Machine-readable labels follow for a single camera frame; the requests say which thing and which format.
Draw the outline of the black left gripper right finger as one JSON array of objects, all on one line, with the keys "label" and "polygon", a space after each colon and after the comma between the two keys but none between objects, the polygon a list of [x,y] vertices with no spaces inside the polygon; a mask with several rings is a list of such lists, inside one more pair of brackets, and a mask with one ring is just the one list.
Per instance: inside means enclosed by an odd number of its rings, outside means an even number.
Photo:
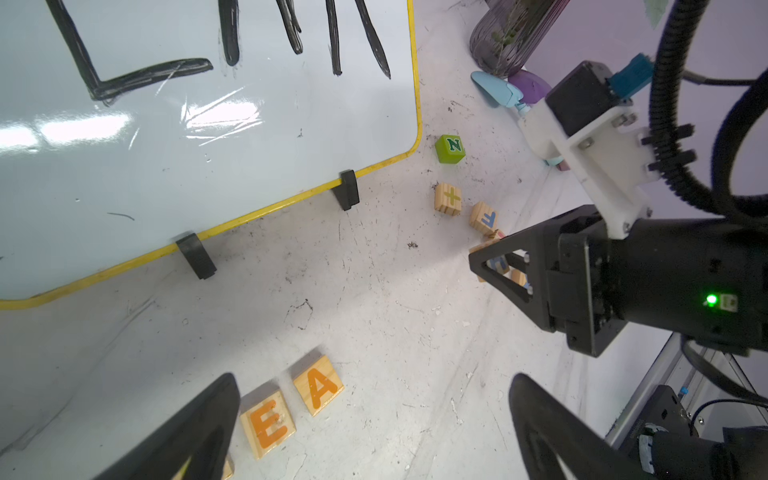
[{"label": "black left gripper right finger", "polygon": [[514,376],[509,407],[521,456],[531,479],[650,479],[524,373]]}]

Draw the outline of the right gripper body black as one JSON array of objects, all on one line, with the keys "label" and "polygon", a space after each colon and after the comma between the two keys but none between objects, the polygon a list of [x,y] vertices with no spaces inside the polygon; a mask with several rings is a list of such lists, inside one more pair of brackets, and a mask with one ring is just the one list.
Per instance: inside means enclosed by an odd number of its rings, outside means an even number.
[{"label": "right gripper body black", "polygon": [[[488,260],[503,256],[502,275]],[[629,323],[743,354],[767,347],[767,238],[716,219],[638,220],[622,240],[584,205],[469,257],[537,327],[597,357]]]}]

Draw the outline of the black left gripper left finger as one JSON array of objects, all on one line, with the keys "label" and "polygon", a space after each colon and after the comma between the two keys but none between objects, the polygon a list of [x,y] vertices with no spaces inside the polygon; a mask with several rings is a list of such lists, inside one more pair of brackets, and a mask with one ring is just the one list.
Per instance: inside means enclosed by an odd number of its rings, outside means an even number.
[{"label": "black left gripper left finger", "polygon": [[231,373],[211,383],[99,479],[220,479],[240,406]]}]

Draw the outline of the wooden P letter block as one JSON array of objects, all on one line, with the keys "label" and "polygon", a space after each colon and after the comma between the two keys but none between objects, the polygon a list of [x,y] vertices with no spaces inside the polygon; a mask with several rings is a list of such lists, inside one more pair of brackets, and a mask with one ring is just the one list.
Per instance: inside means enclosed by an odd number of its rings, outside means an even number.
[{"label": "wooden P letter block", "polygon": [[225,463],[222,470],[222,480],[231,480],[234,476],[234,462],[232,458],[227,455],[225,458]]}]

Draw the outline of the wooden E letter block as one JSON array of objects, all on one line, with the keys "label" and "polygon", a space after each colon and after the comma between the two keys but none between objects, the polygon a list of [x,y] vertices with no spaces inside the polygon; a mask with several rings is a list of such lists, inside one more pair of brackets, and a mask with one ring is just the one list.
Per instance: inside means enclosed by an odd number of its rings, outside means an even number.
[{"label": "wooden E letter block", "polygon": [[280,389],[246,408],[240,414],[240,420],[257,460],[263,459],[297,431]]}]

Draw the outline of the wooden A letter block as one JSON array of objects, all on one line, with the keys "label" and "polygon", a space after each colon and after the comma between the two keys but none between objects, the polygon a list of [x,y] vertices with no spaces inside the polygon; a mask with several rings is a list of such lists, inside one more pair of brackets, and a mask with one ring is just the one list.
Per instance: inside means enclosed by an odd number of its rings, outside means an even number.
[{"label": "wooden A letter block", "polygon": [[345,388],[326,355],[301,371],[293,379],[293,384],[312,416],[318,415]]}]

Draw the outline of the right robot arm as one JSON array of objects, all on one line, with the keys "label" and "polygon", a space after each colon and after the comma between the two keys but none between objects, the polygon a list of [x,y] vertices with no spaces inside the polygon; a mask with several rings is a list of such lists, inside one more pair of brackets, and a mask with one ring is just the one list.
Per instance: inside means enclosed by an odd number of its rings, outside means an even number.
[{"label": "right robot arm", "polygon": [[[597,357],[630,323],[675,332],[690,365],[733,402],[767,400],[728,378],[699,347],[746,355],[767,347],[767,238],[715,219],[641,219],[614,240],[584,205],[489,242],[471,270],[535,325],[564,334],[573,351]],[[699,436],[670,390],[654,397],[614,449],[525,374],[509,407],[533,479],[763,479],[767,431],[727,428]]]}]

